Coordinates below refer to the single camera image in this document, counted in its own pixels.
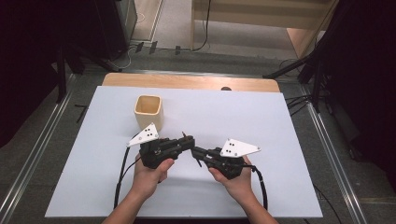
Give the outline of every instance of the wrist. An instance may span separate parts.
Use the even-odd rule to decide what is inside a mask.
[[[243,197],[235,198],[235,200],[241,205],[245,206],[247,204],[254,204],[258,203],[259,201],[256,198],[256,195],[254,195],[253,191],[251,191],[248,194],[245,194]]]
[[[138,204],[143,204],[149,196],[139,192],[138,190],[130,189],[128,194],[125,197],[125,200],[131,201]]]

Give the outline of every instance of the metal rail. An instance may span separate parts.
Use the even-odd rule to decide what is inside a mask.
[[[21,199],[23,192],[25,191],[29,181],[40,162],[41,156],[46,150],[47,144],[52,137],[52,134],[66,108],[70,96],[74,90],[74,86],[76,83],[76,75],[72,74],[68,79],[68,92],[66,96],[62,99],[62,101],[57,104],[44,126],[41,134],[38,136],[35,145],[32,148],[29,157],[27,158],[25,164],[23,165],[20,173],[12,184],[11,188],[8,190],[6,198],[3,200],[1,208],[0,208],[0,223],[7,224],[11,216],[18,205],[18,202]]]

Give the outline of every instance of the white table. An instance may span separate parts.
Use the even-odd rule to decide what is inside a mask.
[[[139,132],[134,102],[163,98],[160,136],[193,135],[196,146],[222,147],[229,137],[260,146],[249,156],[263,174],[274,217],[322,217],[289,111],[281,93],[98,87],[49,204],[46,217],[106,217],[113,207],[125,144]],[[131,148],[127,164],[138,147]],[[252,187],[262,200],[260,184]],[[132,185],[125,176],[120,200]],[[139,217],[245,217],[243,210],[183,152]]]

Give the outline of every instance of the gray floor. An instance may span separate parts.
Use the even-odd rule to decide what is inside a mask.
[[[282,35],[281,38],[281,43],[287,43],[287,36]],[[154,54],[149,54],[148,49],[143,49],[139,53],[131,51],[131,64],[122,72],[158,70],[261,78],[261,75],[270,74],[278,70],[280,66],[292,63],[292,61],[282,61],[289,58],[288,54],[284,54],[282,57],[276,56],[276,53],[271,50],[262,56],[236,56],[234,53],[235,51],[231,50],[229,53],[181,52],[180,55],[175,55],[171,50],[157,50]],[[75,107],[75,105],[89,105],[95,88],[101,85],[106,74],[106,71],[96,64],[87,60],[84,62],[87,66],[86,71],[84,75],[76,75],[77,79],[70,100],[9,223],[100,223],[103,220],[102,218],[44,218],[54,187],[62,173],[82,122],[77,122],[82,108]],[[124,66],[128,62],[128,55],[124,55],[113,63]],[[302,95],[301,85],[296,81],[297,75],[297,71],[292,71],[277,79],[285,98]],[[0,167],[2,167],[0,170],[0,199],[4,199],[7,195],[56,106],[56,93],[57,90],[54,90],[35,113],[26,120],[12,141],[0,148]],[[385,174],[370,162],[355,162],[350,159],[347,142],[341,134],[338,124],[328,114],[322,102],[320,108],[321,116],[337,155],[361,201],[361,208],[367,222],[396,223],[396,216],[394,216],[396,213],[395,193]],[[313,183],[329,199],[342,223],[353,223],[308,108],[305,107],[294,115],[292,121]],[[308,219],[309,223],[338,223],[334,211],[319,193],[318,200],[324,218]],[[302,219],[294,218],[280,218],[279,222],[306,223]]]

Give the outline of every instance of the trigger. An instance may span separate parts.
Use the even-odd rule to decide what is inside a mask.
[[[201,162],[199,161],[199,160],[197,160],[198,161],[198,164],[199,164],[199,166],[202,168],[202,164],[201,164]]]

